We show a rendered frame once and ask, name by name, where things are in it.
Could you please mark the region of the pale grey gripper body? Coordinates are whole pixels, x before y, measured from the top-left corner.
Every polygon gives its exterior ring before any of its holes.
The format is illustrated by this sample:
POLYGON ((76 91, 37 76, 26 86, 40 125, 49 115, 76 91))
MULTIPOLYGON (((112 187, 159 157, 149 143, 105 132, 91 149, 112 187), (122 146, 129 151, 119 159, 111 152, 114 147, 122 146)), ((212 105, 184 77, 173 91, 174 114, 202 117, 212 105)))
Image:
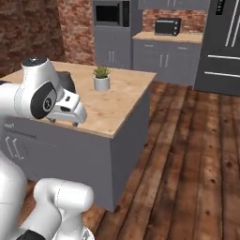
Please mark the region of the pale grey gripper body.
POLYGON ((55 105, 52 111, 47 115, 47 118, 83 124, 87 118, 87 112, 81 102, 79 102, 73 110, 68 110, 67 107, 59 107, 58 105, 55 105))

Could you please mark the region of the grey island with wooden top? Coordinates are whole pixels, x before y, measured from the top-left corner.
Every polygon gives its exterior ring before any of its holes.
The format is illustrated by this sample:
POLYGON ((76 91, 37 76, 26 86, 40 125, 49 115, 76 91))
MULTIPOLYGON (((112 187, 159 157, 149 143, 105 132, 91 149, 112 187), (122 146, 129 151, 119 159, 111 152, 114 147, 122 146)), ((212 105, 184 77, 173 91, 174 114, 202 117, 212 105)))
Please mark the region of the grey island with wooden top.
POLYGON ((58 178, 90 186, 95 204, 113 211, 147 142, 150 84, 149 72, 113 68, 110 89, 94 89, 92 66, 55 62, 68 71, 87 110, 77 127, 65 121, 27 120, 9 117, 1 141, 3 152, 18 164, 26 177, 58 178), (5 138, 14 157, 11 157, 5 138), (18 159, 13 139, 23 159, 18 159))

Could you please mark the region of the green plant in white pot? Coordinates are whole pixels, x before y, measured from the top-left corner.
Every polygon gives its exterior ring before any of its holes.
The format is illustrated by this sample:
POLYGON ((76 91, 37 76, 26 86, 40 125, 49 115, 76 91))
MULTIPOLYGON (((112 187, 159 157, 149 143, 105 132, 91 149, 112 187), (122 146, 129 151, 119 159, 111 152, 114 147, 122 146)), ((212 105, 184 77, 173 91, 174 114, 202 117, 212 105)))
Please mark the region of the green plant in white pot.
POLYGON ((110 89, 110 70, 104 66, 94 69, 94 88, 96 91, 108 91, 110 89))

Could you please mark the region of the tall grey cupboard unit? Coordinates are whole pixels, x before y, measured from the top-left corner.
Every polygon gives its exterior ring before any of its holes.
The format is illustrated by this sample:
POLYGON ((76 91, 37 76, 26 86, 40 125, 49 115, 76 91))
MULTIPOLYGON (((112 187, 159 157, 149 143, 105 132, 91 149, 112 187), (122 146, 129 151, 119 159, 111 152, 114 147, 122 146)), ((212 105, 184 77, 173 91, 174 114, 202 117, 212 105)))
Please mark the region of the tall grey cupboard unit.
POLYGON ((130 3, 129 27, 95 25, 96 64, 110 68, 132 69, 133 37, 142 31, 143 11, 138 0, 130 3))

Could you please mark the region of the black built-in microwave oven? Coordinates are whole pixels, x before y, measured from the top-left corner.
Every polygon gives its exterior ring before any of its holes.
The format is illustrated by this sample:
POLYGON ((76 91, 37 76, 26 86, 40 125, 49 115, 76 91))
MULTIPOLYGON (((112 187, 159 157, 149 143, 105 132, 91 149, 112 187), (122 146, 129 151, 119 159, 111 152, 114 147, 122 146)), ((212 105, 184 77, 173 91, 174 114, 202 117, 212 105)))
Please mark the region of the black built-in microwave oven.
POLYGON ((129 27, 129 1, 93 0, 93 11, 95 25, 129 27))

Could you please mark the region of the grey base cupboard run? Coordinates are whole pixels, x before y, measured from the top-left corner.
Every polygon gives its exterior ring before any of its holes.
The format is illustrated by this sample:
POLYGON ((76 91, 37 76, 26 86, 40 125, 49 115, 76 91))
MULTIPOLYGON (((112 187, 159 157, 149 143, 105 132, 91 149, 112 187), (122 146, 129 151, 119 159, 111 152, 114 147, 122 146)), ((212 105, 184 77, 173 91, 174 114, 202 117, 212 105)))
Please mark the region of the grey base cupboard run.
POLYGON ((197 33, 173 37, 141 32, 133 37, 133 68, 155 72, 156 82, 193 85, 202 40, 197 33))

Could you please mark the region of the black toaster oven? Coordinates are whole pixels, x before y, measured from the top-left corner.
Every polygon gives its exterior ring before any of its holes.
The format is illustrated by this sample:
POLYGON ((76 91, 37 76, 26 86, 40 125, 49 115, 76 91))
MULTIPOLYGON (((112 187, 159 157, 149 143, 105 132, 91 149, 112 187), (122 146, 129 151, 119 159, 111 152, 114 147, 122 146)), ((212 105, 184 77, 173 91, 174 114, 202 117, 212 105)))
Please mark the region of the black toaster oven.
POLYGON ((158 18, 155 21, 155 34, 177 36, 180 33, 181 18, 158 18))

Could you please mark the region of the dark grey fridge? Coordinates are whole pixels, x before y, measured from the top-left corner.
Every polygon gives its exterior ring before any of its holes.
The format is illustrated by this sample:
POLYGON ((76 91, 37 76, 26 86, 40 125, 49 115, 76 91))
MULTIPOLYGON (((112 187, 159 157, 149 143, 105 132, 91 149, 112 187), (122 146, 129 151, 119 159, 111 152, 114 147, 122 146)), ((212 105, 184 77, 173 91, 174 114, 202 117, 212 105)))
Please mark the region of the dark grey fridge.
POLYGON ((240 97, 240 0, 211 0, 194 89, 240 97))

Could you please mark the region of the grey wall cupboard run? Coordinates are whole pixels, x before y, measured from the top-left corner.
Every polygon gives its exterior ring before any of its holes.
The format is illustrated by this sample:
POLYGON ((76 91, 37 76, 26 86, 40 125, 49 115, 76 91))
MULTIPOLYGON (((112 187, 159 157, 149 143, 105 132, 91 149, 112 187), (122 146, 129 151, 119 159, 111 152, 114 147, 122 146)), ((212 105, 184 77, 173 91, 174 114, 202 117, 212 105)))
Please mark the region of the grey wall cupboard run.
POLYGON ((210 0, 138 0, 139 9, 207 10, 210 0))

